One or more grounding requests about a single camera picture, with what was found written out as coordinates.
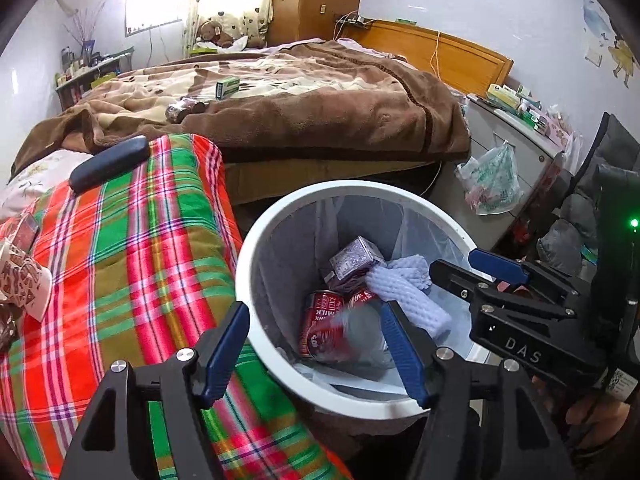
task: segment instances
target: trash bag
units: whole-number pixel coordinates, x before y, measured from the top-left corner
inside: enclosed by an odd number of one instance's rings
[[[508,142],[459,164],[456,177],[465,189],[465,200],[478,215],[510,211],[522,197],[513,146]]]

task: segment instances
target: nightstand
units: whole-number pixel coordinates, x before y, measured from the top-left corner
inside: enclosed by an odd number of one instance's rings
[[[520,203],[511,211],[495,215],[475,214],[465,202],[462,185],[454,175],[456,164],[448,162],[436,181],[430,201],[448,213],[481,249],[491,250],[517,218],[548,167],[562,150],[524,121],[493,108],[469,94],[466,118],[471,132],[471,155],[480,158],[506,140],[514,147],[518,180],[523,191]]]

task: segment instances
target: white sticker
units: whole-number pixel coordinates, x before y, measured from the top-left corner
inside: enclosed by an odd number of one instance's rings
[[[620,402],[625,402],[638,386],[638,380],[618,368],[607,386],[607,393]]]

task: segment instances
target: patterned paper cup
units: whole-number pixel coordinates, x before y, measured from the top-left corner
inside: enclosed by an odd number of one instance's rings
[[[0,242],[0,300],[42,322],[51,295],[51,272],[6,238]]]

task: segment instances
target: metal bolt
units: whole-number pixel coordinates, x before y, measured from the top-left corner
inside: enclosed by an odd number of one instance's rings
[[[195,352],[191,348],[180,348],[175,356],[178,358],[178,361],[189,361]]]
[[[518,370],[520,370],[520,365],[513,359],[505,359],[505,361],[502,363],[502,366],[508,372],[517,372]]]
[[[447,348],[446,346],[441,346],[436,350],[436,357],[438,359],[442,359],[443,361],[453,359],[453,350],[451,348]]]
[[[114,361],[111,364],[111,371],[118,373],[123,371],[126,367],[127,367],[127,362],[123,361],[122,359],[118,359],[117,361]]]

